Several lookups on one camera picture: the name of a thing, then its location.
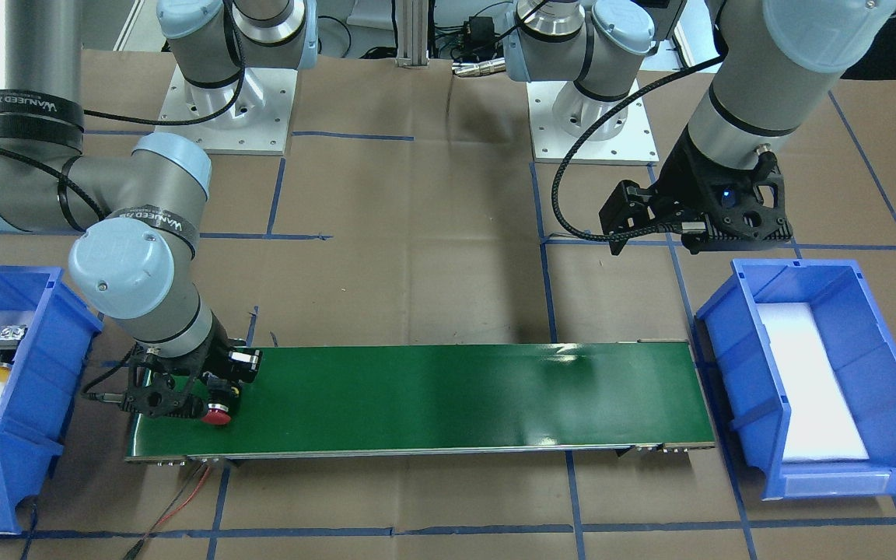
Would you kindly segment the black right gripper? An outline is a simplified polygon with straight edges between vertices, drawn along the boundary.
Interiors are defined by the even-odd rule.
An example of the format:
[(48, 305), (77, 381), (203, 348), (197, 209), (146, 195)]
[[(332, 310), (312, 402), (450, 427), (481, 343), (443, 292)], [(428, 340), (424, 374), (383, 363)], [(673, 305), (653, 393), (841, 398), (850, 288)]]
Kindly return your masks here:
[(208, 336), (193, 351), (174, 358), (149, 353), (132, 359), (121, 410), (149, 418), (200, 419), (206, 398), (210, 410), (234, 410), (240, 383), (255, 382), (262, 357), (259, 348), (230, 347), (224, 327), (214, 318)]

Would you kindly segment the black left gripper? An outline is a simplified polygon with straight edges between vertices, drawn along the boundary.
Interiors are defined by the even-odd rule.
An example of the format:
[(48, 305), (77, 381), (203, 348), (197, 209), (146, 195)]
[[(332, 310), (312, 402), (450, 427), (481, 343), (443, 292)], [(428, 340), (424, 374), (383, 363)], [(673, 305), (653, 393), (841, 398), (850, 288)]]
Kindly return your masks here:
[(785, 244), (793, 228), (785, 212), (778, 157), (766, 149), (753, 169), (713, 162), (683, 131), (654, 187), (618, 182), (600, 209), (605, 235), (648, 235), (659, 223), (681, 221), (677, 233), (689, 253), (765, 250)]

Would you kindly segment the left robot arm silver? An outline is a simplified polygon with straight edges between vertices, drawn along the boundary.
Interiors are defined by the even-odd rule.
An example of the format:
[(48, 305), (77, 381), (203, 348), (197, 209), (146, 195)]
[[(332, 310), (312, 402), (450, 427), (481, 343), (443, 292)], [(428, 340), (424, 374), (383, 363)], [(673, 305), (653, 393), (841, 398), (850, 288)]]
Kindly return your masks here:
[[(563, 82), (557, 110), (573, 137), (551, 186), (570, 235), (619, 254), (629, 239), (675, 233), (691, 253), (748, 251), (792, 238), (779, 150), (896, 17), (896, 1), (709, 1), (714, 57), (632, 91), (660, 39), (661, 2), (513, 1), (497, 36), (511, 79)], [(569, 223), (566, 167), (647, 93), (716, 73), (651, 187), (623, 180), (600, 209), (600, 233)]]

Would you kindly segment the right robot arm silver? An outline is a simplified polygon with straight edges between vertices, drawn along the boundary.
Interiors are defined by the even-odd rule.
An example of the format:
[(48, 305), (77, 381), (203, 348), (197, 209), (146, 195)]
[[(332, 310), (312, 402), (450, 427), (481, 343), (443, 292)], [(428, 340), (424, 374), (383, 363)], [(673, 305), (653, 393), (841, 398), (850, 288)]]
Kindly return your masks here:
[(85, 155), (79, 14), (79, 1), (0, 1), (0, 231), (79, 233), (72, 280), (142, 351), (124, 393), (85, 398), (226, 425), (262, 354), (228, 336), (190, 277), (210, 157), (171, 120), (152, 120), (130, 156)]

